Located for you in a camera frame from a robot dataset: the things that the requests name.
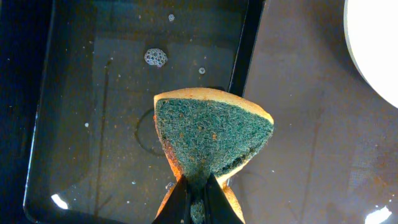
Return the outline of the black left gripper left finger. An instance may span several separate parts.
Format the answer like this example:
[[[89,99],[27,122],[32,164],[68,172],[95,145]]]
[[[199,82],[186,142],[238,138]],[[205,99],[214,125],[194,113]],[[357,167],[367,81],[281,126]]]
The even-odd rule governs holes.
[[[185,176],[181,176],[152,224],[190,224],[190,190]]]

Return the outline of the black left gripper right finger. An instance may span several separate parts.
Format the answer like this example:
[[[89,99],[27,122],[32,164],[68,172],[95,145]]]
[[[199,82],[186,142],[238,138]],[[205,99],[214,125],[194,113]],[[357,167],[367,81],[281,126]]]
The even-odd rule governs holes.
[[[204,206],[205,224],[243,224],[213,174],[210,174],[204,188]]]

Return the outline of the orange green scrub sponge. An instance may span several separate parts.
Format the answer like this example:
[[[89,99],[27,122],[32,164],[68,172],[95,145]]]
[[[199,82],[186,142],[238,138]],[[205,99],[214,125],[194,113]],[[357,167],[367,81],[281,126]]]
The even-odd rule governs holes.
[[[232,208],[231,218],[244,223],[241,206],[227,182],[272,136],[272,116],[232,93],[184,88],[155,95],[154,121],[176,180],[186,180],[192,194],[192,222],[205,222],[205,201],[200,194],[214,176]]]

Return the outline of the white plate with ketchup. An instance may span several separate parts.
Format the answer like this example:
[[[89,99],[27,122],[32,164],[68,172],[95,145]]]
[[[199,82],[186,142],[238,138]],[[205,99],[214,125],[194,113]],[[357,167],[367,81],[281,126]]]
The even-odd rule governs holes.
[[[397,107],[397,0],[345,0],[350,57],[366,83]]]

